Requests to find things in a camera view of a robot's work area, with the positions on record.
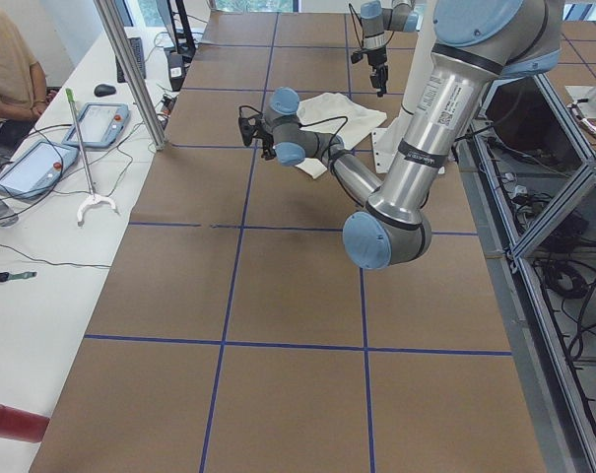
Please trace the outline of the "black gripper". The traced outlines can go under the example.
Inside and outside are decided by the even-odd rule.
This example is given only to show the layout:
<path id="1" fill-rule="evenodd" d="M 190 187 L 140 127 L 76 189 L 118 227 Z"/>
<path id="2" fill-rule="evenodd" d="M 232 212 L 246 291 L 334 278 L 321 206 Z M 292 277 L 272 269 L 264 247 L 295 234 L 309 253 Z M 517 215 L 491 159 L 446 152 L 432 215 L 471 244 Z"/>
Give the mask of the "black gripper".
<path id="1" fill-rule="evenodd" d="M 387 94 L 387 49 L 385 47 L 369 49 L 366 55 L 368 64 L 372 68 L 370 73 L 372 87 L 378 91 L 380 97 L 383 97 Z"/>
<path id="2" fill-rule="evenodd" d="M 275 159 L 277 157 L 274 149 L 275 141 L 272 128 L 263 122 L 256 125 L 255 138 L 262 144 L 262 159 Z"/>

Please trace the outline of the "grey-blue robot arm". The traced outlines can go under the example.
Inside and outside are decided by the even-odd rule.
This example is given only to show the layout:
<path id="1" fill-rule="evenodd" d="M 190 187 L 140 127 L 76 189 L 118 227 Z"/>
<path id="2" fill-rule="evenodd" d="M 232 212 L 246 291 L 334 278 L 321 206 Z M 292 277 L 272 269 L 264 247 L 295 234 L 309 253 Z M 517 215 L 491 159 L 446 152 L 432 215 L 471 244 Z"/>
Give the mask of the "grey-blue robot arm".
<path id="1" fill-rule="evenodd" d="M 298 119 L 298 94 L 274 92 L 263 111 L 239 122 L 245 144 L 263 143 L 265 159 L 325 165 L 360 205 L 343 227 L 353 262 L 381 269 L 415 260 L 430 246 L 422 211 L 450 148 L 467 129 L 477 102 L 497 79 L 533 76 L 560 58 L 560 1 L 440 1 L 430 24 L 431 72 L 384 178 L 353 156 L 337 134 L 313 132 Z"/>
<path id="2" fill-rule="evenodd" d="M 389 8 L 380 1 L 368 1 L 361 5 L 360 23 L 363 37 L 355 61 L 367 58 L 371 68 L 370 83 L 379 97 L 387 93 L 388 64 L 386 33 L 410 33 L 418 25 L 415 1 L 392 1 Z"/>

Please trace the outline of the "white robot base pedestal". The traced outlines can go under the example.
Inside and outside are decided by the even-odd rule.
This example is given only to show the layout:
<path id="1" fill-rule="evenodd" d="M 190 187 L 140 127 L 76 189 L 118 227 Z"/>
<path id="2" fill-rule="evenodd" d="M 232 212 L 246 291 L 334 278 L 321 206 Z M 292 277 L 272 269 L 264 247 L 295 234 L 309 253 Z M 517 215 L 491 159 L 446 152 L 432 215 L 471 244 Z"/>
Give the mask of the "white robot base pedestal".
<path id="1" fill-rule="evenodd" d="M 401 107 L 383 136 L 375 142 L 392 183 L 397 177 L 418 177 L 431 184 L 448 159 L 449 148 L 461 131 L 464 105 L 472 88 L 442 66 L 433 68 L 419 87 L 414 108 Z"/>

